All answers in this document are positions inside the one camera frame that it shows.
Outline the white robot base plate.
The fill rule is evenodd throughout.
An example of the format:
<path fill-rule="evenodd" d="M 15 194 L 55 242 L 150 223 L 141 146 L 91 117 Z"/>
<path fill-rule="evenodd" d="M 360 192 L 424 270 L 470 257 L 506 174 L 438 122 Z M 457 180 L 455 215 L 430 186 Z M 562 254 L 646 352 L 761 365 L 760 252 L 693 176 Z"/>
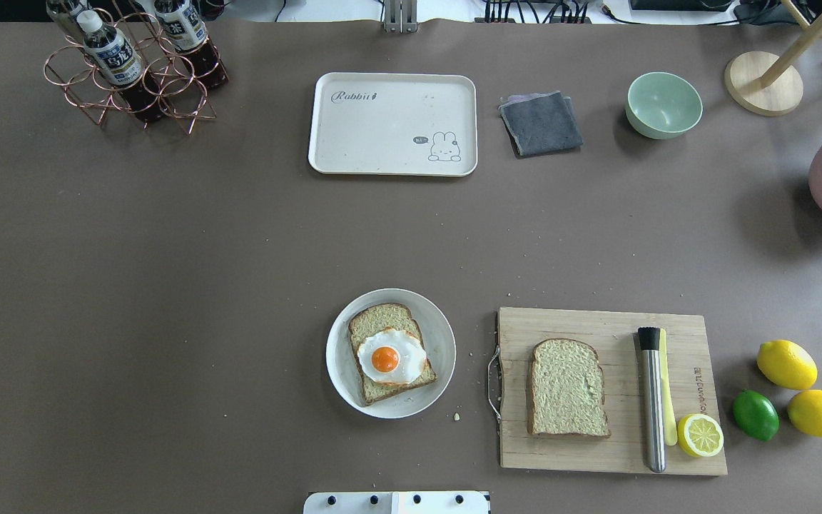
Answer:
<path fill-rule="evenodd" d="M 490 513 L 489 492 L 477 490 L 317 492 L 303 513 Z"/>

